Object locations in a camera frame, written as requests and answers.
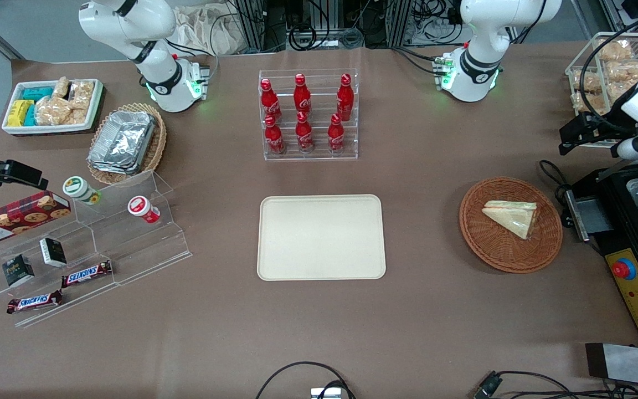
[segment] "floor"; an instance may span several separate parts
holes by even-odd
[[[0,35],[28,60],[47,63],[122,60],[108,46],[91,40],[78,23],[78,8],[83,0],[1,0]],[[193,5],[202,0],[167,0],[172,6]],[[583,14],[593,32],[607,30],[598,0],[581,2]],[[570,0],[563,0],[556,17],[542,23],[527,42],[585,40]],[[11,90],[11,69],[0,54],[0,118]]]

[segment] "acrylic bottle rack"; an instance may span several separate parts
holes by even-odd
[[[312,126],[314,151],[302,154],[297,144],[294,128],[297,124],[297,111],[294,107],[294,76],[304,74],[306,85],[312,94],[312,114],[309,123]],[[344,151],[341,154],[329,152],[327,131],[331,124],[331,115],[337,111],[337,92],[341,86],[341,75],[351,75],[351,86],[354,90],[354,107],[351,119],[342,122],[344,126]],[[277,124],[282,131],[282,139],[287,148],[285,154],[273,154],[265,143],[263,90],[260,81],[270,79],[272,89],[279,98],[282,119]],[[258,79],[258,103],[260,109],[260,136],[263,140],[265,161],[331,161],[357,159],[359,157],[359,75],[355,68],[329,70],[261,70]]]
[[[96,205],[73,201],[73,214],[0,242],[0,301],[2,314],[13,298],[30,298],[60,289],[61,276],[111,260],[112,273],[63,289],[63,304],[21,311],[10,318],[18,328],[43,321],[113,288],[130,283],[192,254],[183,230],[174,222],[169,197],[171,187],[155,172],[147,171],[100,190]],[[147,197],[161,217],[153,224],[127,211],[134,196]],[[61,242],[68,265],[43,263],[41,238]],[[7,285],[2,264],[23,254],[33,266],[34,278],[15,287]]]

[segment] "snickers bar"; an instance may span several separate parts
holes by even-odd
[[[87,268],[85,270],[81,270],[77,273],[73,273],[72,275],[64,275],[63,283],[61,283],[61,288],[66,288],[69,285],[73,285],[76,283],[82,283],[83,281],[90,280],[93,277],[97,277],[99,275],[106,275],[107,273],[112,271],[112,265],[109,260],[104,261],[98,265],[95,265],[91,268]]]
[[[48,308],[49,306],[58,306],[62,303],[63,293],[57,290],[55,293],[38,295],[38,297],[11,300],[7,305],[7,313],[13,315],[22,310]]]

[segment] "white serving tray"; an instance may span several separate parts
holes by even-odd
[[[259,278],[374,280],[383,274],[383,215],[375,195],[268,197],[261,203]]]
[[[8,114],[11,112],[11,106],[13,102],[21,99],[21,93],[23,89],[27,88],[41,88],[41,86],[55,86],[56,80],[43,80],[43,81],[23,81],[17,83],[13,89],[13,94],[9,99],[7,106],[7,113],[4,114],[2,121],[2,130],[11,134],[12,136],[47,136],[52,134],[69,134],[71,132],[85,131],[93,126],[95,116],[97,114],[100,98],[102,97],[103,84],[98,79],[72,79],[76,81],[92,81],[95,84],[93,88],[93,95],[90,100],[90,106],[88,107],[88,114],[85,116],[85,121],[82,124],[74,125],[58,125],[58,126],[7,126]]]

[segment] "red emergency stop button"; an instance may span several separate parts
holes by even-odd
[[[633,280],[636,277],[636,268],[631,260],[620,258],[612,264],[612,274],[625,280]]]

